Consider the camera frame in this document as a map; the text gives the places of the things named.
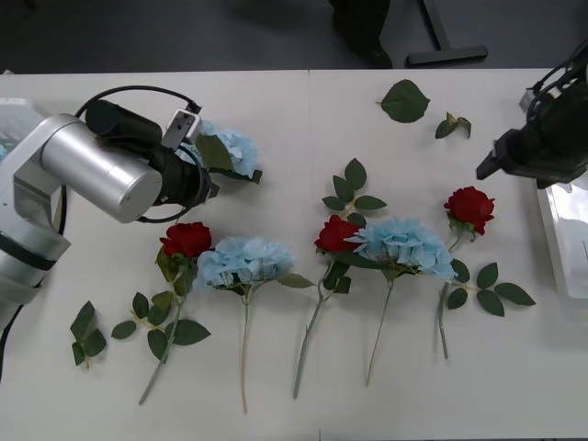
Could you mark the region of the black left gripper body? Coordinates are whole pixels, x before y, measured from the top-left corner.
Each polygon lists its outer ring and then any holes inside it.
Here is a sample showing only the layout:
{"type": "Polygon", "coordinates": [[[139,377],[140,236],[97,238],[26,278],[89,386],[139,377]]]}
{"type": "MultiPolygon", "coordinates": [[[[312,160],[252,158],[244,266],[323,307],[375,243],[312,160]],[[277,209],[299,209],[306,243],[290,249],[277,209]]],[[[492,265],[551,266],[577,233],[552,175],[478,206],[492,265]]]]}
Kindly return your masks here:
{"type": "Polygon", "coordinates": [[[212,182],[209,172],[198,161],[184,161],[183,168],[183,207],[195,207],[218,196],[219,187],[212,182]]]}

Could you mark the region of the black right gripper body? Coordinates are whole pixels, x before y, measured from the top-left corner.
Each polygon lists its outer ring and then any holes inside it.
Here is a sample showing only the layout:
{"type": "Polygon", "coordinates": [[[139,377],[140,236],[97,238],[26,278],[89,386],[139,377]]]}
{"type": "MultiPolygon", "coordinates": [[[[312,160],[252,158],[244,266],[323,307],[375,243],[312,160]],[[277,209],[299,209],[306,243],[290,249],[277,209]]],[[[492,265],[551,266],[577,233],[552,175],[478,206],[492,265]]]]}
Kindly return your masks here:
{"type": "Polygon", "coordinates": [[[497,167],[508,175],[534,178],[539,188],[568,184],[587,169],[587,145],[546,141],[540,134],[509,130],[494,143],[497,167]]]}

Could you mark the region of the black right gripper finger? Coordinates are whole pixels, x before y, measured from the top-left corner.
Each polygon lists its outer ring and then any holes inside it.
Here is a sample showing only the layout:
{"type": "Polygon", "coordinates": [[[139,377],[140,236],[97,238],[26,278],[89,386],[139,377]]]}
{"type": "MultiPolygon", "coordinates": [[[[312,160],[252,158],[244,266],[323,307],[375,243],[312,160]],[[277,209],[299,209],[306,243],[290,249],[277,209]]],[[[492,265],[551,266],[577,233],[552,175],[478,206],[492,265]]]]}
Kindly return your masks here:
{"type": "Polygon", "coordinates": [[[491,150],[476,168],[476,177],[484,180],[496,172],[503,170],[504,154],[491,150]]]}

